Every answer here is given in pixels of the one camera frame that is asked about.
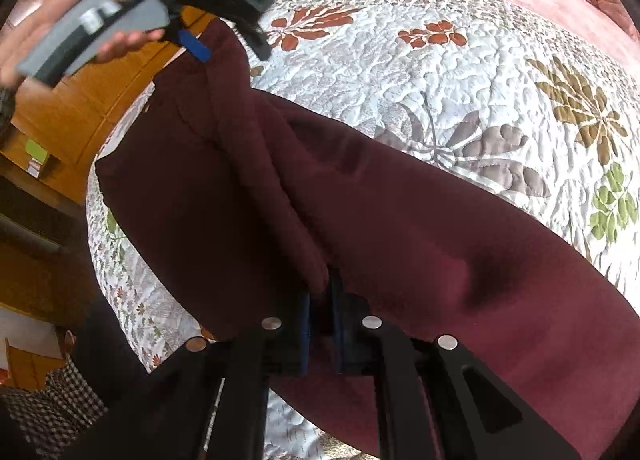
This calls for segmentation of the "maroon pants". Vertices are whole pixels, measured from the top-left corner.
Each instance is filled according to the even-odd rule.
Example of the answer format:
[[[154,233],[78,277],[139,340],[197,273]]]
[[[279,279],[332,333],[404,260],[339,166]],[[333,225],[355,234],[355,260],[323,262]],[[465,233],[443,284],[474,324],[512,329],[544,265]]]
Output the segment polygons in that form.
[[[211,22],[96,161],[106,206],[172,296],[219,339],[336,269],[422,340],[450,333],[585,459],[639,454],[639,318],[533,217],[349,126],[250,86]]]

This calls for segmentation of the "checkered trouser leg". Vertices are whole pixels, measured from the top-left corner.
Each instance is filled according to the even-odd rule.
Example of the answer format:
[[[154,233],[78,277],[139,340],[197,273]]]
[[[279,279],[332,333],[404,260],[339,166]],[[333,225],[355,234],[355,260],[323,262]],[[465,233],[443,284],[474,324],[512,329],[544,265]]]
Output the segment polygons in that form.
[[[1,389],[1,438],[15,459],[58,459],[107,413],[71,359],[46,375],[43,388]]]

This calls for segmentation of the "orange wooden wardrobe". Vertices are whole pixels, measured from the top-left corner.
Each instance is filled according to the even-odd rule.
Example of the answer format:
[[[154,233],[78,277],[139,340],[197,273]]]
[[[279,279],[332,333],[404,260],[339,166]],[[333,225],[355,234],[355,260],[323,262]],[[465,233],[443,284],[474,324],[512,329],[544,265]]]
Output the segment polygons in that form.
[[[1,32],[9,34],[45,0],[9,0],[1,9]],[[178,52],[151,43],[108,64],[88,64],[53,90],[27,81],[1,137],[1,174],[61,212],[85,203],[89,168],[132,102]]]

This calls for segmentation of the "floral quilted bedspread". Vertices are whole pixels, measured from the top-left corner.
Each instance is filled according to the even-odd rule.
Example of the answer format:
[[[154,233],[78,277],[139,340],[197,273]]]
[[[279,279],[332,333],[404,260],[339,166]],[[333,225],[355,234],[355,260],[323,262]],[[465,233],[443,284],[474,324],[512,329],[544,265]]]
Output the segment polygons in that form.
[[[503,0],[276,0],[264,27],[266,61],[232,31],[251,87],[515,206],[580,254],[639,318],[636,72]],[[117,224],[96,161],[149,107],[157,76],[96,157],[87,198],[100,288],[148,370],[207,329]]]

